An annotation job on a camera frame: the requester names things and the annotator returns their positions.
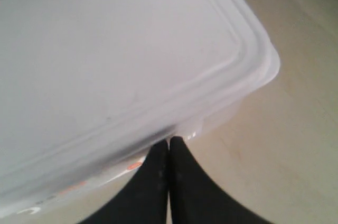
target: container lid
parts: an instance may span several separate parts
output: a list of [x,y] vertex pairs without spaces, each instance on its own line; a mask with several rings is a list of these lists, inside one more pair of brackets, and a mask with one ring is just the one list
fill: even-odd
[[279,68],[243,0],[0,0],[0,47],[0,216]]

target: plastic container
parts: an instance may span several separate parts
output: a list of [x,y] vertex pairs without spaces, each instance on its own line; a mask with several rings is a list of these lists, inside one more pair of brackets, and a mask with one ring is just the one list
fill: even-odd
[[0,217],[230,119],[279,69],[243,0],[0,0],[0,47]]

